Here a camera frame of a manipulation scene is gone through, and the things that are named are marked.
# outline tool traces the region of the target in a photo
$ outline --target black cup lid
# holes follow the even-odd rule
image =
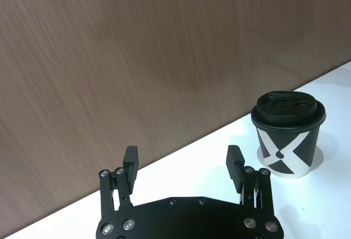
[[[325,120],[323,104],[309,94],[273,91],[262,95],[252,109],[256,127],[279,133],[306,132]]]

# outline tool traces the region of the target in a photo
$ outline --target bolt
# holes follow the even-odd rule
[[[123,168],[118,168],[116,170],[117,174],[122,174],[124,172],[124,169]]]
[[[268,174],[269,174],[269,170],[267,170],[267,169],[261,169],[261,173],[262,173],[263,175],[268,175]]]
[[[101,177],[107,176],[108,173],[109,173],[108,171],[103,170],[103,171],[100,173],[100,176],[101,176]]]
[[[206,204],[206,200],[204,198],[199,199],[199,204],[201,205]]]
[[[252,173],[252,172],[253,172],[253,168],[251,168],[251,167],[246,167],[246,168],[245,168],[245,171],[246,171],[247,173]]]
[[[114,230],[114,227],[112,224],[105,224],[101,231],[103,235],[109,235],[110,233],[112,233],[113,230]]]
[[[135,226],[135,221],[132,219],[125,220],[123,223],[123,229],[126,231],[133,229]]]
[[[169,203],[170,203],[170,205],[175,205],[175,203],[176,203],[177,201],[176,201],[176,199],[171,199],[170,201],[169,201]]]
[[[252,218],[246,218],[244,224],[247,228],[254,229],[256,228],[256,221]]]
[[[265,224],[265,227],[267,228],[268,231],[270,232],[278,232],[278,226],[275,222],[273,221],[268,221]]]

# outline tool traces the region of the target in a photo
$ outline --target white table surface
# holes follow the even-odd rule
[[[326,108],[315,169],[298,179],[271,176],[274,210],[287,239],[351,238],[351,62],[304,85]],[[141,169],[134,205],[172,196],[205,196],[239,202],[225,166],[229,144],[239,145],[246,165],[262,167],[256,130],[249,115]],[[196,174],[189,174],[187,169]],[[95,239],[100,193],[24,228],[8,239]]]

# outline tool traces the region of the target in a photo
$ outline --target coffee cup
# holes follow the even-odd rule
[[[306,175],[325,118],[323,104],[309,94],[273,91],[262,95],[251,111],[261,146],[258,159],[280,177]]]

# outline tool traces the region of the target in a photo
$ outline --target wood grain wall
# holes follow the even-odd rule
[[[0,237],[351,58],[350,0],[0,0]]]

